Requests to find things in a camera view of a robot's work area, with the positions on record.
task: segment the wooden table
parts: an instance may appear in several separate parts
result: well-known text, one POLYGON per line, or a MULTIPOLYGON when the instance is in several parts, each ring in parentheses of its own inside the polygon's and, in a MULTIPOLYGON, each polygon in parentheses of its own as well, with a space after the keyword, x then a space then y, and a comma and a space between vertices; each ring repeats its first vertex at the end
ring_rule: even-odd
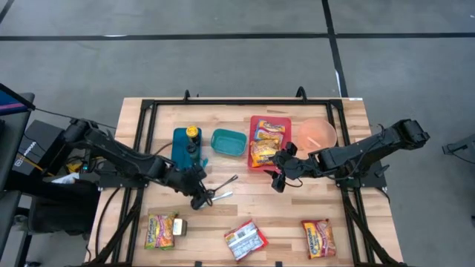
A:
MULTIPOLYGON (((123 102, 116 139, 129 146, 134 143, 142 100, 142 98, 126 98, 123 102)), ((371 135, 363 101, 360 99, 342 99, 342 101, 351 142, 371 135)), ((152 151, 170 142, 175 128, 197 125, 203 131, 203 155, 209 158, 209 164, 206 167, 208 176, 204 179, 205 186, 215 188, 234 174, 239 175, 239 179, 222 189, 222 192, 232 190, 234 192, 232 197, 220 200, 212 208, 201 211, 191 209, 190 197, 184 197, 182 194, 174 193, 170 188, 151 183, 145 189, 143 197, 134 266, 192 266, 196 260, 203 261, 205 266, 236 265, 223 234, 251 218, 268 238, 269 245, 239 262, 241 265, 273 266, 275 261, 282 261, 285 266, 351 266, 353 264, 341 193, 332 180, 303 179, 304 185, 301 188, 287 186, 285 192, 279 194, 271 188, 269 175, 248 171, 247 152, 245 156, 234 158, 216 154, 212 150, 210 139, 216 128, 240 131, 248 135, 252 115, 289 117, 292 120, 292 139, 294 140, 296 140, 299 125, 305 119, 313 117, 327 119, 325 107, 314 105, 250 105, 246 107, 168 105, 158 107, 152 151), (175 248, 172 251, 145 250, 147 214, 165 214, 170 211, 179 211, 180 217, 188 221, 187 236, 176 238, 175 248), (300 221, 325 218, 329 218, 332 223, 337 255, 308 260, 307 240, 300 221)), ((343 142, 336 111, 335 122, 341 144, 343 142)), ((142 135, 141 151, 144 149, 146 127, 142 135)), ((165 149, 162 155, 171 156, 171 148, 165 149)), ((297 156, 304 159, 307 157, 307 152, 299 150, 297 156)), ((97 221, 112 191, 108 189, 101 193, 89 242, 89 249, 93 255, 97 221)), ((121 189, 117 193, 105 212, 99 236, 100 248, 107 243, 117 229, 123 191, 121 189)), ((362 195, 370 230, 395 260, 402 261, 387 199, 372 188, 362 189, 362 195)), ((362 237, 360 232, 356 231, 361 260, 365 261, 362 237)), ((125 260, 128 237, 129 233, 126 232, 122 241, 120 261, 125 260)))

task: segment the ramen package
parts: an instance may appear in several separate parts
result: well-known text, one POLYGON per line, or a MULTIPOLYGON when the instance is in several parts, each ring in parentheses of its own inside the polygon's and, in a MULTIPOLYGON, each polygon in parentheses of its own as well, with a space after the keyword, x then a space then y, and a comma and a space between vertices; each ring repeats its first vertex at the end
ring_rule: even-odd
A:
POLYGON ((336 255, 332 226, 326 220, 303 220, 302 226, 307 236, 309 259, 316 257, 331 257, 336 255))
POLYGON ((273 165, 270 157, 281 149, 284 134, 283 125, 273 125, 264 119, 259 120, 254 141, 251 142, 252 167, 273 165))
POLYGON ((237 261, 269 244, 252 220, 224 234, 224 239, 237 261))
POLYGON ((160 248, 162 250, 174 247, 173 220, 176 213, 168 215, 148 215, 148 230, 145 241, 145 248, 160 248))

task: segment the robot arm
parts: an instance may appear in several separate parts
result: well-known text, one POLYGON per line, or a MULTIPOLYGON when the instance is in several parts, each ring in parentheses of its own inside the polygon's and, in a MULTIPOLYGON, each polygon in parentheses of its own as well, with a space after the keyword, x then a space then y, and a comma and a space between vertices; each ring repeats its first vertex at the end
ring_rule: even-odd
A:
POLYGON ((64 134, 66 144, 74 148, 87 148, 111 162, 124 177, 146 179, 173 188, 185 196, 192 196, 191 206, 198 209, 208 200, 201 180, 206 173, 199 165, 186 170, 174 167, 174 162, 160 155, 136 152, 115 141, 111 133, 101 131, 95 122, 72 119, 64 134))
POLYGON ((295 157, 297 147, 288 142, 286 148, 273 156, 272 161, 281 171, 272 172, 272 187, 283 192, 286 177, 329 177, 341 180, 364 177, 370 166, 399 149, 421 148, 429 140, 417 121, 403 119, 381 133, 346 147, 326 148, 309 153, 308 159, 295 157))

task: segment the red tray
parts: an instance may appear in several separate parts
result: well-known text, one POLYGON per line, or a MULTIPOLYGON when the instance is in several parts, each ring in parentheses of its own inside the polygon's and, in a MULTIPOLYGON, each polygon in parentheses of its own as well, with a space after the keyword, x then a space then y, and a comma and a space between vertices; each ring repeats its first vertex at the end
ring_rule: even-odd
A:
POLYGON ((290 118, 282 118, 282 117, 270 117, 270 116, 252 116, 251 117, 251 127, 249 127, 249 149, 247 153, 247 167, 251 171, 274 171, 275 166, 274 165, 264 165, 261 167, 252 167, 252 157, 251 157, 251 142, 254 141, 254 134, 255 134, 255 129, 258 126, 259 119, 265 119, 267 122, 272 123, 273 125, 283 125, 285 126, 285 134, 282 139, 281 143, 281 148, 285 147, 285 144, 287 142, 292 141, 292 122, 290 121, 290 118))

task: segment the teal plastic container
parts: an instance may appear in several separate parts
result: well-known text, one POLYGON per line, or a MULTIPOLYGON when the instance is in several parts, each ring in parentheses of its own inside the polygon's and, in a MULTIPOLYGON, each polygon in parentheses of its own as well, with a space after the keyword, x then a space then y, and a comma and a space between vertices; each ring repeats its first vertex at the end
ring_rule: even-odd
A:
POLYGON ((247 137, 244 133, 216 129, 211 138, 211 147, 218 153, 241 156, 246 150, 246 141, 247 137))

